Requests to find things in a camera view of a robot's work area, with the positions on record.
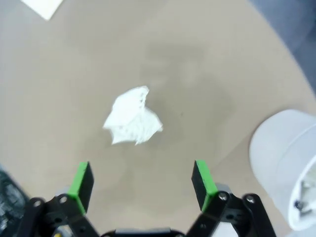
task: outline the white container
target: white container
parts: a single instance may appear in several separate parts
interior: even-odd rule
[[[294,207],[301,182],[316,162],[316,117],[286,110],[264,121],[249,148],[252,170],[294,230],[316,224],[316,214],[300,216]]]

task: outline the black metal bracket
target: black metal bracket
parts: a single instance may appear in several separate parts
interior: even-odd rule
[[[239,199],[227,192],[214,196],[186,236],[212,236],[220,222],[231,223],[239,237],[276,237],[258,195],[246,194]]]
[[[51,237],[56,228],[68,225],[76,237],[99,237],[99,234],[82,215],[75,200],[66,194],[45,202],[32,198],[18,230],[18,237]]]

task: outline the gray carpet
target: gray carpet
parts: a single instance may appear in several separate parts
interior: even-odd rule
[[[316,93],[316,0],[250,0],[278,33]]]

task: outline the green gripper pad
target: green gripper pad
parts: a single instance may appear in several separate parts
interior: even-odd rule
[[[205,161],[195,161],[191,180],[200,210],[204,212],[213,196],[218,192]]]
[[[76,200],[83,215],[88,211],[93,184],[94,178],[90,163],[81,162],[67,194]]]

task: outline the white tissue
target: white tissue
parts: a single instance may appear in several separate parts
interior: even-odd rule
[[[120,95],[112,106],[103,128],[112,135],[112,144],[119,142],[148,141],[157,131],[162,131],[158,116],[145,107],[148,87],[141,86]]]

